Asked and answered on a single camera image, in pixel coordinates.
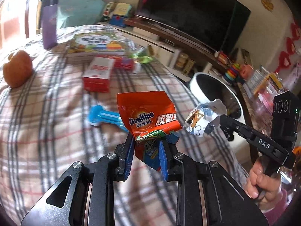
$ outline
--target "screw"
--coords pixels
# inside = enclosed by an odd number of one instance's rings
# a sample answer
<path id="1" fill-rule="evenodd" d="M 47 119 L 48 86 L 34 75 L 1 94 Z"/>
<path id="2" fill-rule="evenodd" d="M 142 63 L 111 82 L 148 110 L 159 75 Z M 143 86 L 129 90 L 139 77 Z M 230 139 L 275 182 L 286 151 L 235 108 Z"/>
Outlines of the screw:
<path id="1" fill-rule="evenodd" d="M 77 161 L 73 163 L 73 168 L 80 168 L 82 166 L 82 163 Z"/>
<path id="2" fill-rule="evenodd" d="M 108 155 L 107 155 L 107 157 L 109 158 L 109 159 L 115 159 L 116 158 L 116 154 L 115 153 L 109 153 Z"/>
<path id="3" fill-rule="evenodd" d="M 175 154 L 175 157 L 176 157 L 177 159 L 181 160 L 181 159 L 183 159 L 184 154 L 183 154 L 183 153 L 176 153 L 176 154 Z"/>
<path id="4" fill-rule="evenodd" d="M 216 161 L 210 161 L 210 166 L 212 166 L 212 167 L 218 167 L 219 166 L 219 164 L 216 162 Z"/>

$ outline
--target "camera lens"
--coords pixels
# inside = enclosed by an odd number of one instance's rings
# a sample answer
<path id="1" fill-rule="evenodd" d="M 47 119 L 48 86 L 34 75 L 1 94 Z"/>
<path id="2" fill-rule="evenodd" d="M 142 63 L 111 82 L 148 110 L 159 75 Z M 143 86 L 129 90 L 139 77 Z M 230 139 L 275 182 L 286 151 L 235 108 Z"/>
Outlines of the camera lens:
<path id="1" fill-rule="evenodd" d="M 274 112 L 277 110 L 277 103 L 274 103 Z"/>
<path id="2" fill-rule="evenodd" d="M 281 112 L 282 112 L 282 108 L 283 108 L 283 102 L 282 102 L 282 100 L 280 100 L 280 101 L 278 102 L 278 113 L 281 113 Z"/>
<path id="3" fill-rule="evenodd" d="M 287 112 L 287 110 L 288 110 L 288 101 L 287 100 L 284 101 L 283 110 L 284 110 L 284 112 Z"/>

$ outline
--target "fingernail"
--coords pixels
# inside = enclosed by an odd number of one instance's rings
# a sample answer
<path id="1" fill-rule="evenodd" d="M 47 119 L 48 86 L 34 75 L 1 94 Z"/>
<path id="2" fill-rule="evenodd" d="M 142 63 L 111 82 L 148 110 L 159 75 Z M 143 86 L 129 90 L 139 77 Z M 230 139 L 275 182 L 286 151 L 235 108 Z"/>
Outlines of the fingernail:
<path id="1" fill-rule="evenodd" d="M 259 174 L 262 173 L 262 171 L 261 171 L 260 169 L 257 169 L 257 170 L 255 170 L 254 172 L 255 172 L 256 175 L 259 175 Z"/>
<path id="2" fill-rule="evenodd" d="M 256 179 L 256 181 L 257 181 L 258 183 L 261 183 L 261 181 L 262 181 L 262 176 L 258 176 L 257 179 Z"/>
<path id="3" fill-rule="evenodd" d="M 252 192 L 251 196 L 253 199 L 256 199 L 258 197 L 258 192 L 256 191 Z"/>

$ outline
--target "checkered fabric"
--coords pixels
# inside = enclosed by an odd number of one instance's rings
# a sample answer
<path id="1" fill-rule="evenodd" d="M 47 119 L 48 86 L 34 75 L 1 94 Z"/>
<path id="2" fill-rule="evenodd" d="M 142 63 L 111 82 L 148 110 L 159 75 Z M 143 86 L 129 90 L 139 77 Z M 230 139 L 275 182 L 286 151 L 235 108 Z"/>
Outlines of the checkered fabric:
<path id="1" fill-rule="evenodd" d="M 117 93 L 164 90 L 183 125 L 198 104 L 157 60 L 142 65 L 140 74 L 115 69 L 109 93 L 83 90 L 81 76 L 88 64 L 66 62 L 68 41 L 76 33 L 100 30 L 114 29 L 99 25 L 60 29 L 59 44 L 51 50 L 43 49 L 41 35 L 28 41 L 20 49 L 33 59 L 34 72 L 17 89 L 8 87 L 0 72 L 0 204 L 17 224 L 73 162 L 95 162 L 125 141 L 127 133 L 115 125 L 89 124 L 91 106 L 118 111 Z M 220 129 L 203 138 L 184 129 L 180 134 L 180 152 L 195 161 L 218 161 L 238 184 L 245 182 L 247 173 Z M 117 226 L 175 225 L 177 185 L 165 182 L 160 172 L 134 157 L 128 180 L 114 184 L 114 203 Z"/>

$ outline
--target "television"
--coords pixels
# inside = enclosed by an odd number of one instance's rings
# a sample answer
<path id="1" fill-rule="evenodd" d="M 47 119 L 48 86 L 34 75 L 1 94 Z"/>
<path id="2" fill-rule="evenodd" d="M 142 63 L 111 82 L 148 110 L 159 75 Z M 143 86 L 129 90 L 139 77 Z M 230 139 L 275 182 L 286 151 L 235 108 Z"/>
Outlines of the television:
<path id="1" fill-rule="evenodd" d="M 136 16 L 229 54 L 251 11 L 237 0 L 139 0 Z"/>

